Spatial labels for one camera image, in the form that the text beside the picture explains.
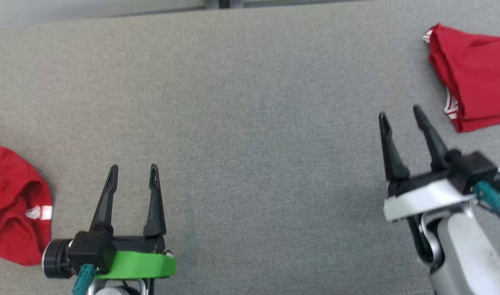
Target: gray fabric surface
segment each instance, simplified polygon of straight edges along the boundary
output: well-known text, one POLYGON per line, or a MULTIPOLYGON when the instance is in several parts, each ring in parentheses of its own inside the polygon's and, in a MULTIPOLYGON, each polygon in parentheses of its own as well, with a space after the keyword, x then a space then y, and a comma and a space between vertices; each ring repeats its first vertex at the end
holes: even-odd
MULTIPOLYGON (((420 40, 436 22, 500 35, 500 1, 348 2, 84 20, 0 32, 0 145, 51 185, 52 234, 89 227, 119 165, 113 224, 141 234, 151 163, 177 273, 158 294, 432 295, 383 217, 377 115, 412 172, 411 107, 500 164, 500 125, 457 134, 420 40)), ((476 210, 500 253, 500 222, 476 210)), ((73 280, 0 259, 0 295, 73 280)))

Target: white stripe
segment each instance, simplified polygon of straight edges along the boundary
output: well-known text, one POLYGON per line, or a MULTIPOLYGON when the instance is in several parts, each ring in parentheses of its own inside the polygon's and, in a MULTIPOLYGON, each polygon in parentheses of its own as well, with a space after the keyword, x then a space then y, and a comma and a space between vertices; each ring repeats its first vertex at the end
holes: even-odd
POLYGON ((33 220, 51 220, 53 206, 35 206, 26 210, 26 216, 33 220))
POLYGON ((452 112, 458 112, 458 101, 454 97, 454 95, 450 94, 450 91, 447 88, 447 104, 445 105, 445 110, 443 110, 446 114, 452 112))
POLYGON ((430 43, 430 35, 432 34, 432 30, 428 30, 428 32, 421 38, 425 43, 430 43))

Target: cable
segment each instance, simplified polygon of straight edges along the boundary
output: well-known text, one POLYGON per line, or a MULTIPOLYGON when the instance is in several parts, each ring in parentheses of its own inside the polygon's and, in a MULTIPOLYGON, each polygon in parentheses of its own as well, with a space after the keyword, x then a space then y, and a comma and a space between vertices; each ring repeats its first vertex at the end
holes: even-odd
POLYGON ((500 193, 490 183, 486 181, 478 182, 474 186, 474 193, 481 208, 491 211, 500 218, 500 193))

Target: red cloth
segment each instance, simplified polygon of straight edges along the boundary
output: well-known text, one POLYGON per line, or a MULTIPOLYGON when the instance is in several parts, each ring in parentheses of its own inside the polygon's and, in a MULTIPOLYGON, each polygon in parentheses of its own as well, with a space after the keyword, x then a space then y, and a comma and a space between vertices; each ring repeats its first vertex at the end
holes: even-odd
POLYGON ((500 37, 441 24, 430 30, 430 63, 458 103, 450 114, 456 130, 500 124, 500 37))
POLYGON ((52 200, 38 172, 0 146, 0 256, 24 266, 41 263, 50 241, 52 200))

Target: teal cable connector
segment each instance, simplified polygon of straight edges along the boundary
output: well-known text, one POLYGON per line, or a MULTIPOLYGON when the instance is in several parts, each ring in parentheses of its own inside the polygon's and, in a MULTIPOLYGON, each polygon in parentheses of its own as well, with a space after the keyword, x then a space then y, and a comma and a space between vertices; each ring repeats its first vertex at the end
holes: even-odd
POLYGON ((480 181, 474 186, 474 193, 478 200, 487 203, 492 212, 500 217, 500 193, 490 183, 480 181))
POLYGON ((474 193, 478 200, 489 204, 492 210, 500 207, 500 194, 487 181, 480 181, 474 187, 474 193))
POLYGON ((93 265, 83 265, 73 286, 73 295, 86 295, 86 293, 88 292, 88 288, 89 286, 91 286, 91 283, 93 282, 96 274, 97 272, 95 271, 95 267, 93 265))

